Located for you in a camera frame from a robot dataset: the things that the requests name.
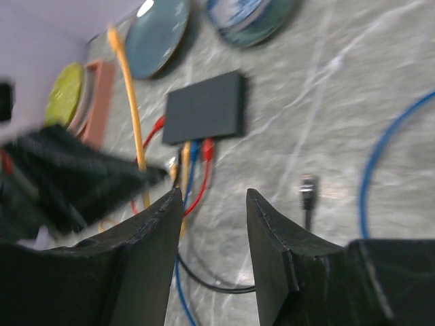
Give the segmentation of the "green dotted plate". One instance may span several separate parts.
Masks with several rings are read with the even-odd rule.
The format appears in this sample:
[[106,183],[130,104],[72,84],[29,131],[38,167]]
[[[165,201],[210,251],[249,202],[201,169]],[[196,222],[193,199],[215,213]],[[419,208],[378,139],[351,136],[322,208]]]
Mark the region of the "green dotted plate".
[[43,125],[68,126],[82,92],[84,68],[78,62],[67,65],[58,75],[48,97]]

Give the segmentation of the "blue patterned saucer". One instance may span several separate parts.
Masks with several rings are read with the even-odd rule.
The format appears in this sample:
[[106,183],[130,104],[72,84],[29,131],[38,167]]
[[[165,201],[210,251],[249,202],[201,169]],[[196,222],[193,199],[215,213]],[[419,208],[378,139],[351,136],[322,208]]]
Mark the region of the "blue patterned saucer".
[[303,1],[263,1],[259,8],[236,26],[219,29],[220,37],[236,48],[255,46],[292,20]]

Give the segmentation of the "grey plate under green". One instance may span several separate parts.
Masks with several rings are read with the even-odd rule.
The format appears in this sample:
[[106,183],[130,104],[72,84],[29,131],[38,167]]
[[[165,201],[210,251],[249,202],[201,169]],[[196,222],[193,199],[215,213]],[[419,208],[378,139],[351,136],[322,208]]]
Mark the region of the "grey plate under green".
[[94,93],[94,70],[85,67],[82,81],[80,99],[77,104],[75,115],[68,126],[68,131],[77,134],[84,126],[90,113],[90,106]]

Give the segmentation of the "black network switch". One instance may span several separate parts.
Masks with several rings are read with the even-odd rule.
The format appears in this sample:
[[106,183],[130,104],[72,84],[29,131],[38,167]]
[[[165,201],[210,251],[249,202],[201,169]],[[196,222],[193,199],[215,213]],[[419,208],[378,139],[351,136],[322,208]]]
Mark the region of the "black network switch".
[[178,145],[245,135],[247,81],[227,72],[167,94],[162,142]]

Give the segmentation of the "blue white porcelain bowl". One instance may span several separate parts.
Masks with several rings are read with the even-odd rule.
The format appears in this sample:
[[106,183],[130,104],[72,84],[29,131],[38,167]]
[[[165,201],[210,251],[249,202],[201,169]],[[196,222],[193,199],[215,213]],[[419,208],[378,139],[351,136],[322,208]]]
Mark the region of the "blue white porcelain bowl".
[[210,0],[206,1],[207,15],[219,30],[241,29],[258,18],[271,1]]

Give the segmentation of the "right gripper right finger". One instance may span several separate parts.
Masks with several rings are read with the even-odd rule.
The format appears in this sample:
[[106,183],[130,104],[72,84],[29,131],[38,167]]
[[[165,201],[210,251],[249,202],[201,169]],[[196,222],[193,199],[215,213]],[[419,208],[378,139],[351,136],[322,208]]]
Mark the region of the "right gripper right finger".
[[433,325],[434,241],[357,239],[345,247],[246,195],[261,325]]

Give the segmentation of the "dark teal round plate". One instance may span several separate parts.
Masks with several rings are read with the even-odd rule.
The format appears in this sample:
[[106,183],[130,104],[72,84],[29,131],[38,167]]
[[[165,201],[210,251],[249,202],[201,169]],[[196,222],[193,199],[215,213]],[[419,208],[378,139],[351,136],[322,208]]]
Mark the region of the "dark teal round plate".
[[185,0],[143,2],[124,40],[133,78],[150,78],[166,65],[184,36],[190,12]]

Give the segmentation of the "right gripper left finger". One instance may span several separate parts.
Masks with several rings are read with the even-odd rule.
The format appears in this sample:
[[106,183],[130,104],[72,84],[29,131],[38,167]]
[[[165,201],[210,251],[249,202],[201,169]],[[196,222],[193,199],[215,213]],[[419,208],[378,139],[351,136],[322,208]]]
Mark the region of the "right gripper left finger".
[[183,217],[179,189],[74,247],[1,242],[2,325],[163,325]]

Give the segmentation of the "pink rectangular tray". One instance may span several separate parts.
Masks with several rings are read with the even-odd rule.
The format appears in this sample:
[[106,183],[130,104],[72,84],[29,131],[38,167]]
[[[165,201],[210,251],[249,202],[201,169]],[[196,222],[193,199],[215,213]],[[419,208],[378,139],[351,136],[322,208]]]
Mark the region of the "pink rectangular tray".
[[86,65],[94,73],[94,88],[84,123],[78,128],[77,137],[81,142],[100,149],[113,94],[115,66],[101,59]]

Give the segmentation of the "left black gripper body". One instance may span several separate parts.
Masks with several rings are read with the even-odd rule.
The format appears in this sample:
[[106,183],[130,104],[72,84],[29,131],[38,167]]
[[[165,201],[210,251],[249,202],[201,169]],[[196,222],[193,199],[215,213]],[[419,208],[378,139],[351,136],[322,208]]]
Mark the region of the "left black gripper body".
[[164,181],[163,167],[139,170],[52,125],[1,146],[1,239],[79,232]]

